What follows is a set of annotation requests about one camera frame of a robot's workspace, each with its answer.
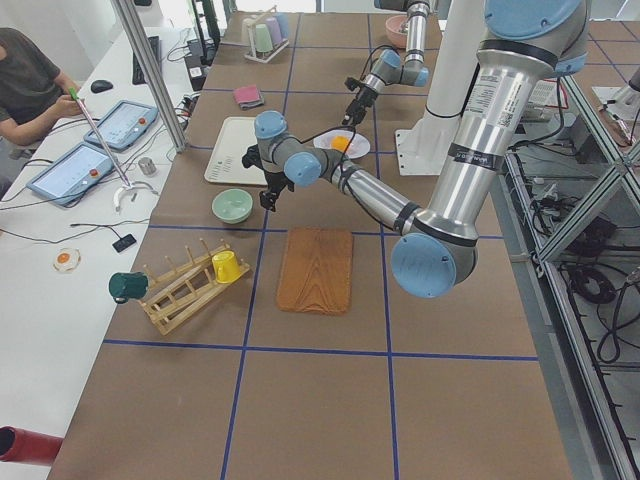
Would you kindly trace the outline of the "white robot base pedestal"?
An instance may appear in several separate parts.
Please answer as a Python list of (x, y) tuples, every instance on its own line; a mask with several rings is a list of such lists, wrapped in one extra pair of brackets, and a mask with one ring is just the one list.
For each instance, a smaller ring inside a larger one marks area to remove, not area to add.
[(423, 117), (396, 132), (399, 173), (438, 175), (460, 125), (475, 75), (477, 48), (485, 32), (484, 3), (451, 2)]

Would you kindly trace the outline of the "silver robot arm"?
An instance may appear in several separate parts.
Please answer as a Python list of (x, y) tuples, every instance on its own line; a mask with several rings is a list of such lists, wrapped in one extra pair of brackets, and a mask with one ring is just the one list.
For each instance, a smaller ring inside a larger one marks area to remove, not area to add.
[(399, 234), (391, 266), (408, 293), (434, 298), (464, 281), (477, 261), (475, 222), (536, 84), (580, 70), (586, 57), (587, 1), (488, 1), (473, 48), (478, 72), (426, 208), (408, 200), (335, 149), (306, 146), (284, 116), (259, 114), (245, 167), (262, 170), (261, 205), (283, 190), (325, 179)]
[(424, 51), (428, 18), (437, 12), (438, 2), (432, 0), (382, 0), (375, 1), (378, 9), (401, 11), (406, 15), (407, 40), (404, 58), (394, 47), (379, 46), (380, 55), (373, 59), (370, 53), (359, 78), (348, 77), (345, 85), (356, 96), (346, 108), (343, 126), (355, 127), (366, 116), (386, 86), (405, 85), (424, 87), (429, 71), (424, 65)]

